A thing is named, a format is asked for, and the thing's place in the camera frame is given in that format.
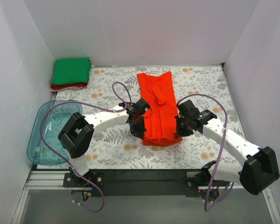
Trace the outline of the orange t-shirt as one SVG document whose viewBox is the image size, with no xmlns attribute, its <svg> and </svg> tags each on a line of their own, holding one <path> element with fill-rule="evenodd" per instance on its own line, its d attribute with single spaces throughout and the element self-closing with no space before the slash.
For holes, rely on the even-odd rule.
<svg viewBox="0 0 280 224">
<path fill-rule="evenodd" d="M 144 115 L 146 131 L 143 145 L 169 147 L 181 142 L 182 138 L 176 136 L 175 116 L 178 110 L 171 71 L 158 77 L 139 73 L 137 78 L 140 96 L 150 106 Z"/>
</svg>

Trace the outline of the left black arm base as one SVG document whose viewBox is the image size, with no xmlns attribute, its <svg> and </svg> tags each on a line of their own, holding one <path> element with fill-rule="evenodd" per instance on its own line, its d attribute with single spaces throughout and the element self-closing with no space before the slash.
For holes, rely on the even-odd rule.
<svg viewBox="0 0 280 224">
<path fill-rule="evenodd" d="M 98 187 L 102 187 L 104 185 L 105 174 L 101 172 L 98 173 L 89 171 L 84 175 L 84 178 L 96 184 Z M 92 185 L 72 172 L 65 173 L 64 175 L 63 187 L 69 188 L 90 186 Z"/>
</svg>

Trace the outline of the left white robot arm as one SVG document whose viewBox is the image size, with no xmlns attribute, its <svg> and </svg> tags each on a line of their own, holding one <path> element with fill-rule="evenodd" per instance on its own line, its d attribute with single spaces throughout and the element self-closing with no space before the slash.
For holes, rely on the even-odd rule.
<svg viewBox="0 0 280 224">
<path fill-rule="evenodd" d="M 75 173 L 74 181 L 78 186 L 84 187 L 90 181 L 85 153 L 93 135 L 107 128 L 128 123 L 130 134 L 143 139 L 146 131 L 144 114 L 149 109 L 149 104 L 141 98 L 135 103 L 120 103 L 106 112 L 91 115 L 76 112 L 69 118 L 58 139 L 69 154 L 70 168 Z"/>
</svg>

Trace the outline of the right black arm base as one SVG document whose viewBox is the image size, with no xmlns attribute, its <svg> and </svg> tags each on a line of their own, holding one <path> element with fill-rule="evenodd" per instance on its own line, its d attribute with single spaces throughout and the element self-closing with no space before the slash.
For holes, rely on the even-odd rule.
<svg viewBox="0 0 280 224">
<path fill-rule="evenodd" d="M 182 181 L 189 187 L 208 186 L 211 175 L 204 172 L 187 172 Z"/>
</svg>

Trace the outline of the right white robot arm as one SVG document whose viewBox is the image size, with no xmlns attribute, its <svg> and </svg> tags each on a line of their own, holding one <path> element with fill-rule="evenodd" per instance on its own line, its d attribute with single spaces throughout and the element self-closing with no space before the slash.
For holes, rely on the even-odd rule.
<svg viewBox="0 0 280 224">
<path fill-rule="evenodd" d="M 276 153 L 270 147 L 260 148 L 233 132 L 224 128 L 223 122 L 209 111 L 199 111 L 191 100 L 177 105 L 179 114 L 176 119 L 176 135 L 186 137 L 195 131 L 223 143 L 237 161 L 237 164 L 225 164 L 211 161 L 201 168 L 199 174 L 192 177 L 195 182 L 206 185 L 217 181 L 241 184 L 253 195 L 274 183 L 280 177 Z"/>
</svg>

